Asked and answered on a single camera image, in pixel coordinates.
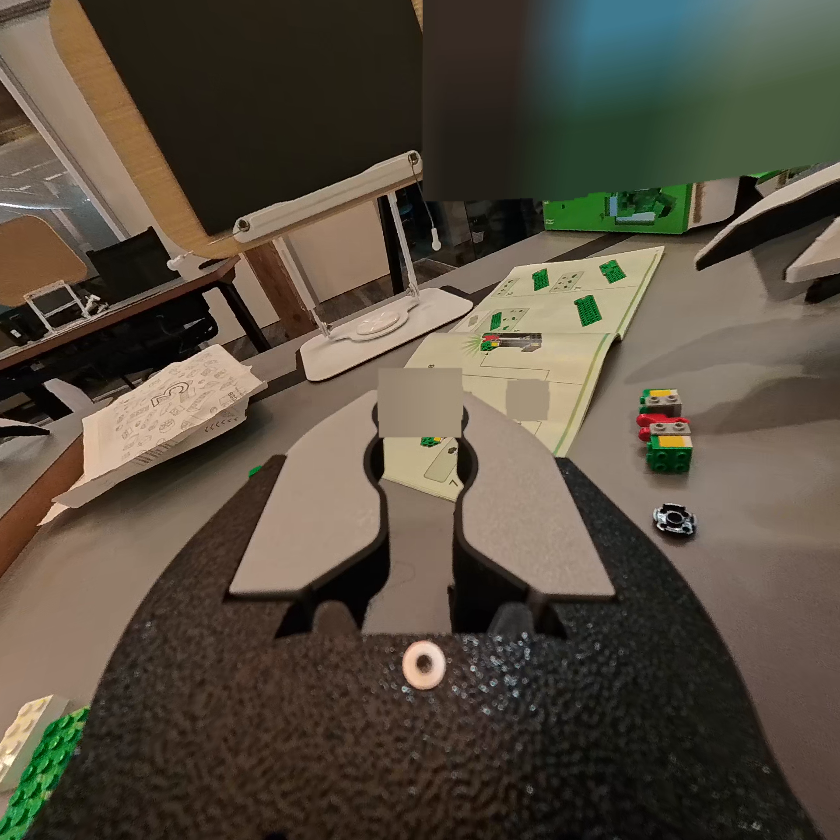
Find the green toy box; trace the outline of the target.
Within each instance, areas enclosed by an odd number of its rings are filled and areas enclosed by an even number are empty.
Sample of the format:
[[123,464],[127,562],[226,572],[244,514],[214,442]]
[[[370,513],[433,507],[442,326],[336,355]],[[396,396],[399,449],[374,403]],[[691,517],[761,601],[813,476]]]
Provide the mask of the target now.
[[733,215],[739,177],[543,203],[547,230],[682,235]]

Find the black office chair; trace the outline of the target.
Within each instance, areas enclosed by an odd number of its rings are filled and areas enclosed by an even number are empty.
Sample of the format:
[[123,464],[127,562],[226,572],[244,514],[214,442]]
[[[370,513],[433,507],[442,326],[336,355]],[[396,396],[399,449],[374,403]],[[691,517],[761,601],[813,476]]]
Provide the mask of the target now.
[[[167,265],[170,255],[153,227],[115,245],[87,252],[94,277],[82,281],[82,296],[98,296],[116,305],[182,277]],[[152,340],[203,343],[217,336],[218,326],[201,292],[172,299],[126,319],[117,332]]]

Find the brown wooden post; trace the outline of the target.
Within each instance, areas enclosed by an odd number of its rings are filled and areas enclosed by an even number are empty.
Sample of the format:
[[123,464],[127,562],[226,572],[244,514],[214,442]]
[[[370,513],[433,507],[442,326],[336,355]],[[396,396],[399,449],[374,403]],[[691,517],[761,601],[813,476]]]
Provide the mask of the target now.
[[287,338],[294,340],[316,329],[316,323],[294,287],[280,252],[272,242],[243,253],[265,292]]

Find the pale green instruction booklet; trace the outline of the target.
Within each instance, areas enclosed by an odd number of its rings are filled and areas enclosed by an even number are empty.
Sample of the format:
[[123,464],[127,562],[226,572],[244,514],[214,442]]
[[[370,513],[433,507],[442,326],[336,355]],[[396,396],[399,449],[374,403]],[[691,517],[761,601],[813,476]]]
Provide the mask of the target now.
[[554,457],[570,451],[609,349],[620,341],[664,246],[516,266],[451,332],[426,336],[408,369],[459,369],[463,388],[501,413],[510,383],[547,387],[545,419],[515,414]]

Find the red green yellow brick assembly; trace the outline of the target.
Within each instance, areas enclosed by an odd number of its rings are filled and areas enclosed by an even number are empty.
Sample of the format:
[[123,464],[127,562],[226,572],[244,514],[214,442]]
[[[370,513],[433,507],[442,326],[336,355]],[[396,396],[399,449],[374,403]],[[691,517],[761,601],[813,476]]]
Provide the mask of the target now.
[[663,474],[689,470],[694,449],[690,420],[683,414],[683,402],[676,389],[643,390],[636,422],[651,470]]

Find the cream brick plate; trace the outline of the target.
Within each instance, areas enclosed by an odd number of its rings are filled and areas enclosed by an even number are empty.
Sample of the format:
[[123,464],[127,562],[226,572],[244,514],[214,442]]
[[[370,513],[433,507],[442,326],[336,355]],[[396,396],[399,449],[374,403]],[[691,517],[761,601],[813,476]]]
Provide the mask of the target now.
[[69,700],[44,696],[24,704],[1,741],[1,792],[12,791],[39,745],[48,725],[62,717]]

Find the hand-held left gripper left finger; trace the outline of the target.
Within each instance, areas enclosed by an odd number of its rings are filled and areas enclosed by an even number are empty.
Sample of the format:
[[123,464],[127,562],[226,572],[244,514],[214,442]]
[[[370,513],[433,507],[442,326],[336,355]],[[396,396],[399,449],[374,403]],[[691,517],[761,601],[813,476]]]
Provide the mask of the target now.
[[279,634],[306,632],[325,602],[358,629],[384,586],[384,470],[368,391],[288,451],[228,589],[238,599],[290,604]]

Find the black round brick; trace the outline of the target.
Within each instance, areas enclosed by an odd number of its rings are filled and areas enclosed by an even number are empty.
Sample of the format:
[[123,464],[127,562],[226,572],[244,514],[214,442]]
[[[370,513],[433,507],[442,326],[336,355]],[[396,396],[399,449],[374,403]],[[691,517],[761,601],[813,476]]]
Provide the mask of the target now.
[[652,519],[657,530],[671,536],[687,539],[697,533],[697,517],[687,507],[674,502],[655,508]]

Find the brown side table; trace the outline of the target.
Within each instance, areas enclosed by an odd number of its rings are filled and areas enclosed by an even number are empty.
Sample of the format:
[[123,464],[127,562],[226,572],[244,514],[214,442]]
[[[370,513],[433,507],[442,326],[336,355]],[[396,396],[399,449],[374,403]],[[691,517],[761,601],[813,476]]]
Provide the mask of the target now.
[[106,379],[159,370],[217,335],[204,292],[218,289],[258,353],[271,344],[235,287],[239,257],[214,261],[193,280],[173,280],[67,331],[14,348],[2,357],[1,397],[25,394],[52,419],[70,409],[46,390],[48,380],[93,369]]

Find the green brick baseplate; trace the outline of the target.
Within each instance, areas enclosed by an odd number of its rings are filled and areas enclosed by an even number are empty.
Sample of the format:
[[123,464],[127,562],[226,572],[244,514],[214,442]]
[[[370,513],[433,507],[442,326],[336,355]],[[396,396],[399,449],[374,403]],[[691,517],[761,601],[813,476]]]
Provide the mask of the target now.
[[81,707],[47,726],[3,815],[2,839],[25,837],[77,753],[89,711],[89,706]]

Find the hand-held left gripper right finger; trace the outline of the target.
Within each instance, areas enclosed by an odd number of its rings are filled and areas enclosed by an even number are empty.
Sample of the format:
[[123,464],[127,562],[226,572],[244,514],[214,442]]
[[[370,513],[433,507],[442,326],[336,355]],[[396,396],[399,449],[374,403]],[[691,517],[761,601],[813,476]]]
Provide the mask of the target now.
[[465,394],[453,540],[454,632],[562,632],[554,607],[616,589],[558,461]]

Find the white printed paper bag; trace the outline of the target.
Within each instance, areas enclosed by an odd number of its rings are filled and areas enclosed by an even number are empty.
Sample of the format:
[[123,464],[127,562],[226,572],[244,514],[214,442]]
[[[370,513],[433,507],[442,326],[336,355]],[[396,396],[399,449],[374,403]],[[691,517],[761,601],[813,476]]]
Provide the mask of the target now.
[[169,364],[83,419],[81,477],[52,500],[40,525],[240,425],[250,397],[266,387],[220,345]]

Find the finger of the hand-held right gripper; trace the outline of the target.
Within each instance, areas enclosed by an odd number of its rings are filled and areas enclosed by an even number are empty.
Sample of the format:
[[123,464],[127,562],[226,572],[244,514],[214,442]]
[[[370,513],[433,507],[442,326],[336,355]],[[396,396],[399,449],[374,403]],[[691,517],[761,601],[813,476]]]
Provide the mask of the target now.
[[839,211],[839,163],[787,183],[737,216],[695,257],[704,270]]
[[817,236],[784,273],[789,284],[810,281],[804,303],[821,303],[839,294],[839,218]]

